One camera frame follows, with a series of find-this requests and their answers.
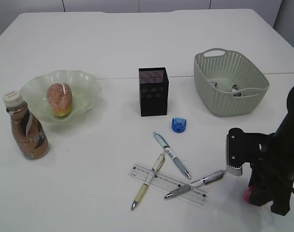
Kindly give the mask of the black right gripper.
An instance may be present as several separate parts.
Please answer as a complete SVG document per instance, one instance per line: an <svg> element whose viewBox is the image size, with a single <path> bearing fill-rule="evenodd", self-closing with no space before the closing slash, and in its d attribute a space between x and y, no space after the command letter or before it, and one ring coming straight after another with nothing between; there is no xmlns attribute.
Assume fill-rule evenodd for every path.
<svg viewBox="0 0 294 232"><path fill-rule="evenodd" d="M252 174L248 187L265 191L269 202L273 202L271 212L285 216L290 211L291 194L294 194L294 134L270 134L264 158L250 166Z"/></svg>

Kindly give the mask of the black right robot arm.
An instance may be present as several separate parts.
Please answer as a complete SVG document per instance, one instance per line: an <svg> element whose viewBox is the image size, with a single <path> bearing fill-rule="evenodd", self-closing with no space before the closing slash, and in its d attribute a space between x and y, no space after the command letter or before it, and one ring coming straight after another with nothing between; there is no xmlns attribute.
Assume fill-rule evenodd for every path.
<svg viewBox="0 0 294 232"><path fill-rule="evenodd" d="M264 156L250 163L252 174L243 195L245 202L255 206L272 202L271 212L281 216L290 211L290 198L294 193L294 87L286 105L287 115L262 148Z"/></svg>

